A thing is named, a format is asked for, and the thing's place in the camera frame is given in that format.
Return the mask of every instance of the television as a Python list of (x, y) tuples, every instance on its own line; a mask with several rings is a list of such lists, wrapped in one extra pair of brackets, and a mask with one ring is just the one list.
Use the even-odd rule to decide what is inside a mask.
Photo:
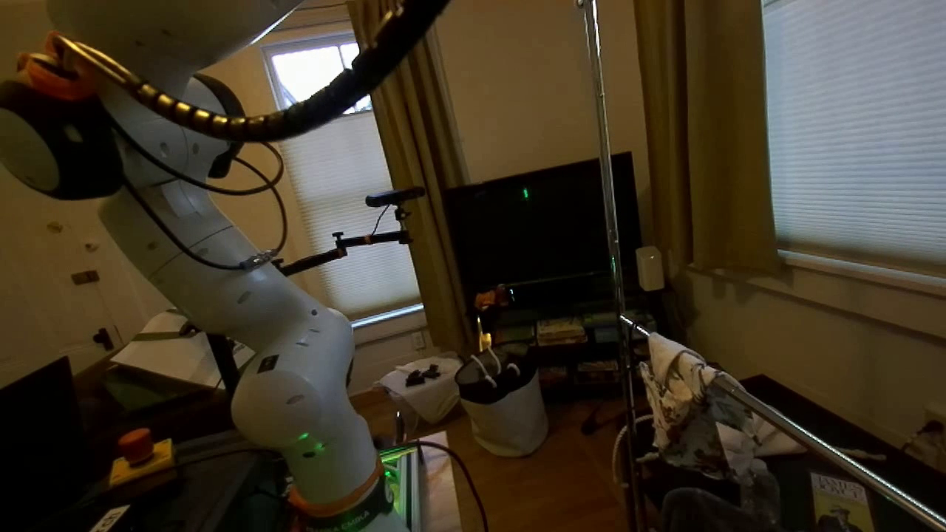
[[(642, 245), (633, 156), (614, 154), (612, 168), (622, 287), (633, 293)], [(444, 208), (469, 307), (494, 287), (541, 312), (612, 304), (599, 160), (455, 187)]]

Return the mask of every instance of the curtain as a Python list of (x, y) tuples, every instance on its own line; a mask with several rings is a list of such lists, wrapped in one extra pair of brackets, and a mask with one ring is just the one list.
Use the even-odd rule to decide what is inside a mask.
[[(396, 0), (346, 0), (352, 30), (359, 45), (373, 42)], [(396, 188), (424, 187), (424, 199), (407, 203), (404, 227), (416, 270), (429, 335), (441, 349), (467, 349), (469, 324), (458, 284), (458, 270), (444, 216), (444, 188), (464, 184), (447, 97), (435, 69), (430, 39), (373, 92), (379, 135), (385, 145), (390, 184)]]
[(634, 0), (667, 274), (778, 271), (758, 0)]

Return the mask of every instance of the bag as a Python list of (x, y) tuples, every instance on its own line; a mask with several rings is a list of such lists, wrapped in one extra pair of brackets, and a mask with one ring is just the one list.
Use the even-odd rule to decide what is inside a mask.
[(455, 373), (455, 385), (473, 426), (473, 440), (481, 450), (494, 454), (528, 454), (547, 437), (547, 414), (531, 364), (503, 364), (494, 352), (473, 355)]

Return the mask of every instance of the window blind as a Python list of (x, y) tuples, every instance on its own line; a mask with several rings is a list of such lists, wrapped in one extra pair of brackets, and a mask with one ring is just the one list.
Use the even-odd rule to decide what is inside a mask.
[(769, 0), (785, 252), (946, 278), (946, 0)]

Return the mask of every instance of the robotic arm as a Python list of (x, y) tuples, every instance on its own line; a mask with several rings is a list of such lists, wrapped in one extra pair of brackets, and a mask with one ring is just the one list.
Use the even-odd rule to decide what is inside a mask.
[(447, 0), (404, 0), (352, 72), (263, 119), (195, 75), (284, 20), (299, 0), (46, 0), (55, 39), (0, 86), (0, 162), (50, 199), (107, 199), (117, 247), (203, 330), (257, 352), (234, 392), (235, 428), (285, 457), (317, 528), (385, 518), (382, 460), (346, 397), (352, 324), (257, 253), (207, 193), (240, 143), (285, 140), (373, 92)]

